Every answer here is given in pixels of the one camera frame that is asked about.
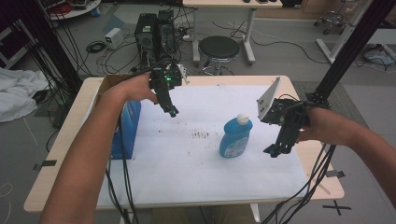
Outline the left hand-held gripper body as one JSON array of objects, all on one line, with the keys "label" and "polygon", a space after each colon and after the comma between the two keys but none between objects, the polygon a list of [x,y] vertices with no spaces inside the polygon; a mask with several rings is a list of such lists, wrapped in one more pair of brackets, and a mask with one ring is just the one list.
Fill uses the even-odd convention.
[{"label": "left hand-held gripper body", "polygon": [[154,68],[150,73],[149,87],[155,91],[170,91],[187,80],[187,69],[183,64],[170,63]]}]

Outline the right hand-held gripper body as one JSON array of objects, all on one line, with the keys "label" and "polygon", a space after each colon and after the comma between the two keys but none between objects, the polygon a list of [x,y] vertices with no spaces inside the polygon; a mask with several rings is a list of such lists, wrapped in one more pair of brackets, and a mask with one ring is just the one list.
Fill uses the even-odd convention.
[{"label": "right hand-held gripper body", "polygon": [[281,77],[277,77],[257,100],[259,120],[270,125],[293,127],[297,130],[309,126],[310,121],[306,114],[308,102],[297,100],[289,94],[276,97],[280,84]]}]

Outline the blue detergent bottle white cap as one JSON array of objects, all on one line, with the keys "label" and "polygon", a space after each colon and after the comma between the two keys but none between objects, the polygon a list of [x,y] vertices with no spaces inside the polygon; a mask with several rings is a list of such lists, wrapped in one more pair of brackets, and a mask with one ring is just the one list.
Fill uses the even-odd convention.
[{"label": "blue detergent bottle white cap", "polygon": [[242,155],[248,145],[253,127],[249,115],[241,113],[224,125],[224,135],[220,141],[219,153],[223,158],[235,158]]}]

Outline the person's left hand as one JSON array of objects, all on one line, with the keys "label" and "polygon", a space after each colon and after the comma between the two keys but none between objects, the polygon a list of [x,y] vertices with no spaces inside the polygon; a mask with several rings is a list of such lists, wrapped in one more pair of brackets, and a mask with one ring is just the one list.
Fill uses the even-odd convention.
[{"label": "person's left hand", "polygon": [[156,94],[149,88],[149,73],[123,80],[102,96],[102,101],[111,105],[123,105],[127,101],[142,100],[158,103]]}]

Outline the person's right hand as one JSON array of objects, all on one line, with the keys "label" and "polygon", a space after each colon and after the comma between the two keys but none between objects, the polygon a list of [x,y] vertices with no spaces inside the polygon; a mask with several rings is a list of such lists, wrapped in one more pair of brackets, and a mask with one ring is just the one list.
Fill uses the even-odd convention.
[{"label": "person's right hand", "polygon": [[307,110],[310,125],[303,127],[297,141],[318,140],[326,144],[347,146],[359,125],[329,109],[311,107]]}]

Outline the blue open cardboard box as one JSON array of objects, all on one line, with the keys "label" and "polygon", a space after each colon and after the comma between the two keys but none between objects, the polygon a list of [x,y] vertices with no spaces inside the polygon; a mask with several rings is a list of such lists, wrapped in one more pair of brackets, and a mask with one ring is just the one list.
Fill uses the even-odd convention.
[{"label": "blue open cardboard box", "polygon": [[[106,75],[96,93],[93,106],[96,106],[104,92],[122,81],[126,75]],[[124,104],[120,113],[121,127],[117,127],[113,135],[111,146],[112,160],[130,160],[134,151],[134,141],[137,134],[141,112],[139,101],[128,101]]]}]

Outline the black computer tower green label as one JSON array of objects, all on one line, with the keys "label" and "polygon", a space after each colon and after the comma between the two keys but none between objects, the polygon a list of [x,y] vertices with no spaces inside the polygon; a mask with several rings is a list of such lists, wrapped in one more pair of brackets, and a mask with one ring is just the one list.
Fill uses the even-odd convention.
[{"label": "black computer tower green label", "polygon": [[156,62],[155,57],[155,22],[157,16],[153,13],[142,13],[139,15],[134,30],[135,42],[137,44],[140,66],[149,68]]}]

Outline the black round stool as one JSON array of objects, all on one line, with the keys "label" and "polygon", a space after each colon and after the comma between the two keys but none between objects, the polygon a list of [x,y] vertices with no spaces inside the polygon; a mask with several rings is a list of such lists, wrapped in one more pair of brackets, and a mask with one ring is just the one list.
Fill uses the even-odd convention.
[{"label": "black round stool", "polygon": [[200,41],[198,50],[206,59],[201,74],[221,76],[222,71],[226,70],[233,75],[233,70],[224,64],[235,60],[239,55],[240,47],[235,40],[228,36],[209,36]]}]

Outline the small white device box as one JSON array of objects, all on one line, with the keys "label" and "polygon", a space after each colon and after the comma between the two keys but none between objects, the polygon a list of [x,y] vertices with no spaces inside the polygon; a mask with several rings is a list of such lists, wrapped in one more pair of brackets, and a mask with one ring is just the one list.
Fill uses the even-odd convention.
[{"label": "small white device box", "polygon": [[105,35],[107,46],[110,49],[116,49],[123,42],[123,35],[120,28],[113,28],[110,32]]}]

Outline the grey floor mat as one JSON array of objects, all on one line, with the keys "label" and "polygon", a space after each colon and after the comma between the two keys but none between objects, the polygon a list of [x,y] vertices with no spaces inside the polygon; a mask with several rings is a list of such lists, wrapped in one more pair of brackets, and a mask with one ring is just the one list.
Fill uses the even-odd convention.
[{"label": "grey floor mat", "polygon": [[[292,85],[301,100],[306,101],[306,95],[312,93],[318,86],[316,81],[292,81]],[[356,121],[362,126],[367,127],[367,123],[360,111],[355,106],[344,86],[338,83],[328,98],[331,109],[341,116]]]}]

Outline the white cloth table cover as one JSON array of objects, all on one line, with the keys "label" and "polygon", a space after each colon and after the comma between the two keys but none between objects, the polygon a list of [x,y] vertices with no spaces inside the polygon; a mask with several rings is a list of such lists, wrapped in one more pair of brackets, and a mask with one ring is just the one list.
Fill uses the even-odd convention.
[{"label": "white cloth table cover", "polygon": [[[307,181],[296,153],[271,158],[264,153],[279,128],[260,122],[257,100],[264,85],[177,87],[171,92],[174,118],[150,101],[142,104],[133,156],[113,161],[99,204],[111,203],[112,187],[122,205],[158,207],[283,201],[303,196]],[[219,154],[227,121],[249,115],[253,128],[245,152]]]}]

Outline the black tape cross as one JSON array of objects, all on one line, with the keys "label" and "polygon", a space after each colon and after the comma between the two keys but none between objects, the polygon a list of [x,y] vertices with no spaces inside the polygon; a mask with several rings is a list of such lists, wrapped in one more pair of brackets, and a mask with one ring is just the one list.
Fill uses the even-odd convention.
[{"label": "black tape cross", "polygon": [[340,205],[336,200],[333,200],[332,204],[323,204],[322,207],[324,209],[334,209],[338,216],[341,216],[344,210],[351,210],[351,207]]}]

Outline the white-legged wooden desk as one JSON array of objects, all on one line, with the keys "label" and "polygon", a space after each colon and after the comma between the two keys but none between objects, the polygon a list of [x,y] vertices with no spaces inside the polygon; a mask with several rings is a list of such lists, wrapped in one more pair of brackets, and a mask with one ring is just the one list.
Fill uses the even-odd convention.
[{"label": "white-legged wooden desk", "polygon": [[256,59],[250,45],[250,38],[256,11],[258,8],[274,9],[283,6],[280,0],[182,0],[182,4],[184,7],[193,9],[192,60],[195,63],[201,60],[198,50],[198,20],[200,20],[200,15],[204,11],[218,16],[221,13],[232,14],[235,12],[241,14],[243,11],[246,12],[244,19],[247,22],[247,28],[242,43],[248,63],[254,64]]}]

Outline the white metal stand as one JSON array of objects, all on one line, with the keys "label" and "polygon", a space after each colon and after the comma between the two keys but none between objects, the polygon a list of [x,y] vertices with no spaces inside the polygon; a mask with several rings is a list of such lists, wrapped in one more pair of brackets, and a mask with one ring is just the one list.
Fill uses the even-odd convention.
[{"label": "white metal stand", "polygon": [[336,40],[335,44],[331,49],[329,49],[322,39],[317,39],[316,43],[321,49],[324,56],[327,58],[330,64],[333,64],[335,61],[336,56],[339,54],[342,47],[345,45],[353,31],[355,30],[356,26],[358,25],[359,21],[361,20],[362,16],[364,15],[365,11],[370,6],[372,0],[341,0],[340,5],[337,7],[335,11],[339,11],[342,13],[344,10],[344,5],[346,2],[355,2],[353,7],[346,8],[346,11],[353,11],[356,8],[356,12],[352,16],[350,20],[347,20],[346,27],[343,33],[340,34],[338,39]]}]

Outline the office chair wheel base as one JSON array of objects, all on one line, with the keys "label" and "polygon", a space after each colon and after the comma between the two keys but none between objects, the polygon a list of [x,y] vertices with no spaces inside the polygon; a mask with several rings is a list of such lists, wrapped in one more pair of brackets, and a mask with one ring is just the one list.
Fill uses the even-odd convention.
[{"label": "office chair wheel base", "polygon": [[339,34],[341,34],[347,25],[347,19],[339,11],[327,11],[323,16],[314,22],[316,27],[319,27],[321,24],[327,25],[327,27],[322,32],[324,35],[328,35],[333,30],[338,31]]}]

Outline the round white table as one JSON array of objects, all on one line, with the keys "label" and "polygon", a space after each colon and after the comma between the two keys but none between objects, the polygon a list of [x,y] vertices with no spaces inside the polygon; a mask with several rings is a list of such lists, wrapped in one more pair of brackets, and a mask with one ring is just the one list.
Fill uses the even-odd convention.
[{"label": "round white table", "polygon": [[99,7],[100,4],[101,4],[101,0],[87,0],[86,5],[84,7],[71,6],[69,11],[62,13],[55,13],[54,11],[51,11],[49,13],[49,17],[53,21],[74,18],[86,13],[92,13]]}]

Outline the person's khaki pants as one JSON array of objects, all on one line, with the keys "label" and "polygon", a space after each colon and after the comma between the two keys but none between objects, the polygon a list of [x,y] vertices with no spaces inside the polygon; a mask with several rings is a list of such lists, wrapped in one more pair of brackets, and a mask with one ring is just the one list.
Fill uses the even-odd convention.
[{"label": "person's khaki pants", "polygon": [[[158,208],[151,210],[150,224],[191,224],[184,208]],[[248,204],[222,205],[215,209],[212,224],[256,224]]]}]

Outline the blue bag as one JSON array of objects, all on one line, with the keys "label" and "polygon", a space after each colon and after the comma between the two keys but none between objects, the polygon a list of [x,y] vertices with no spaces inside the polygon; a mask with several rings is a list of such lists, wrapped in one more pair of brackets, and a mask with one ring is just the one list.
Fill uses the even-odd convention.
[{"label": "blue bag", "polygon": [[370,63],[382,65],[385,69],[396,64],[396,61],[383,48],[369,48],[363,53],[363,57]]}]

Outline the white cloth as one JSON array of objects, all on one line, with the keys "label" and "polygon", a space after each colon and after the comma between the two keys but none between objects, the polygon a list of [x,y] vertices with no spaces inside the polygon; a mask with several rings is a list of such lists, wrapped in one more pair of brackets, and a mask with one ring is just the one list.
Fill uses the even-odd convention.
[{"label": "white cloth", "polygon": [[0,67],[0,122],[22,118],[37,109],[33,96],[49,82],[41,71]]}]

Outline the black metal post with base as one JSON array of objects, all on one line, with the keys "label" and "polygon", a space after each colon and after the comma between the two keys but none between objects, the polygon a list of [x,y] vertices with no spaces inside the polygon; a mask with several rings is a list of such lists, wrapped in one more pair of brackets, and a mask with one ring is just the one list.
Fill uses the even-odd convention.
[{"label": "black metal post with base", "polygon": [[324,78],[312,93],[306,95],[312,104],[328,106],[328,98],[363,47],[375,34],[380,23],[396,7],[396,0],[372,0],[355,30],[336,56]]}]

